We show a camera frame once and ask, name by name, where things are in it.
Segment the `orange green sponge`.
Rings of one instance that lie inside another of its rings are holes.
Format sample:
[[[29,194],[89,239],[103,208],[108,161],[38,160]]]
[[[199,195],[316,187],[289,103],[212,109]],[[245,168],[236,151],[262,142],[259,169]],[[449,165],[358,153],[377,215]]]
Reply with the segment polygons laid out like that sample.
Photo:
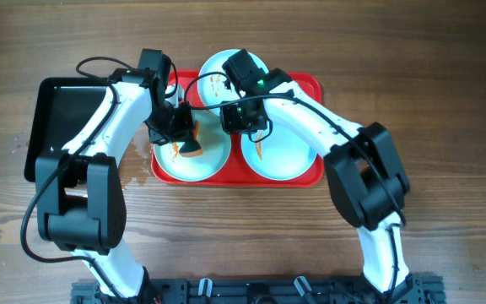
[[[187,139],[183,142],[183,145],[179,148],[179,154],[182,157],[193,158],[203,154],[203,148],[197,141],[197,135],[200,129],[200,122],[196,122]]]

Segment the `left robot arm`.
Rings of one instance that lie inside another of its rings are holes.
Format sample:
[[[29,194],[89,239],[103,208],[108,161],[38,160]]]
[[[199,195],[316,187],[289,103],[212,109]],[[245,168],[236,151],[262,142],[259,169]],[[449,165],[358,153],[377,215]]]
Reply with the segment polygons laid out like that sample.
[[[141,126],[153,144],[201,154],[198,126],[169,87],[173,80],[170,58],[145,49],[136,67],[119,62],[106,78],[79,72],[40,84],[24,168],[36,193],[25,214],[36,217],[40,237],[64,251],[65,261],[87,265],[96,301],[161,301],[122,238],[127,208],[118,166]]]

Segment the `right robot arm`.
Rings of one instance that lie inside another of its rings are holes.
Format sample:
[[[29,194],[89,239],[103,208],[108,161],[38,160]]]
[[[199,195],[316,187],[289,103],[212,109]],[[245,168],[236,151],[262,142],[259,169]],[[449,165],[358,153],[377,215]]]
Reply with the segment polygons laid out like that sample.
[[[409,276],[400,230],[410,185],[389,131],[334,114],[283,70],[264,71],[245,49],[228,56],[222,69],[238,95],[220,105],[224,131],[254,139],[279,124],[308,144],[324,161],[335,208],[358,231],[366,281],[384,300],[396,300]]]

